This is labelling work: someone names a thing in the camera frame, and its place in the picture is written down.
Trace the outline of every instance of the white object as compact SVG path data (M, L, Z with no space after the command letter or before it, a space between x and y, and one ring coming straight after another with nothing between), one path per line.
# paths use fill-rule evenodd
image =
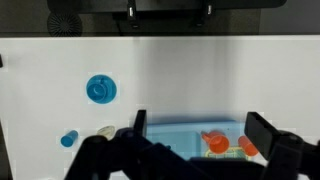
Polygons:
M128 127L141 108L150 122L264 112L315 142L319 52L320 36L1 39L0 119L14 178L63 179L85 137ZM85 94L100 73L117 83L110 104ZM70 129L78 144L62 148Z
M114 126L106 126L97 132L98 135L106 137L108 140L111 140L115 134L116 130Z

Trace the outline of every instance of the blue tray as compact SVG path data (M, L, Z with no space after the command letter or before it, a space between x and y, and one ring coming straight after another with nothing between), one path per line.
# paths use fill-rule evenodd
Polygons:
M207 144L201 138L201 132L218 130L230 141L230 147L238 146L238 138L244 135L244 123L198 122L178 124L157 124L147 126L147 139L153 143L162 143L184 159L203 157L208 151Z

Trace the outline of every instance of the orange cup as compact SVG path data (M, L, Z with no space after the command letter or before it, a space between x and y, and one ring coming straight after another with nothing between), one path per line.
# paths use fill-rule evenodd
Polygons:
M229 148L229 140L221 132L203 133L202 139L208 143L209 149L215 154L222 154Z
M241 136L238 139L238 143L248 156L255 156L259 152L258 149L252 144L252 142L247 138L247 136Z

